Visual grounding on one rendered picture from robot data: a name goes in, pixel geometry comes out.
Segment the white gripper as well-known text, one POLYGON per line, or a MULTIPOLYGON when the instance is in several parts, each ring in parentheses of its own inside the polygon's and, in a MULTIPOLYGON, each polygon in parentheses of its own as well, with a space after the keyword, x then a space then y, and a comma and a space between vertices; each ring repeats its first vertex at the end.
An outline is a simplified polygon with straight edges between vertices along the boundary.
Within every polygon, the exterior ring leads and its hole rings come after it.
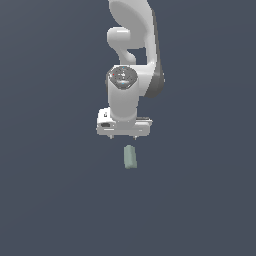
POLYGON ((148 117, 137 117, 130 122, 119 122, 111 117, 110 108, 100 109, 97 117, 96 131, 98 135, 110 136, 148 136, 153 121, 148 117))

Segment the pale green block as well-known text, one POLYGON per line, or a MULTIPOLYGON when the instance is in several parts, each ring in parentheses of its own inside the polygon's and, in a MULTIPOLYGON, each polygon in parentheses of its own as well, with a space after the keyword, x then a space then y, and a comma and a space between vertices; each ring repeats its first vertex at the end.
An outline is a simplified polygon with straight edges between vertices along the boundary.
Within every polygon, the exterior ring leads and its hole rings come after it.
POLYGON ((124 147, 124 166, 126 169, 137 167, 136 152, 132 145, 124 147))

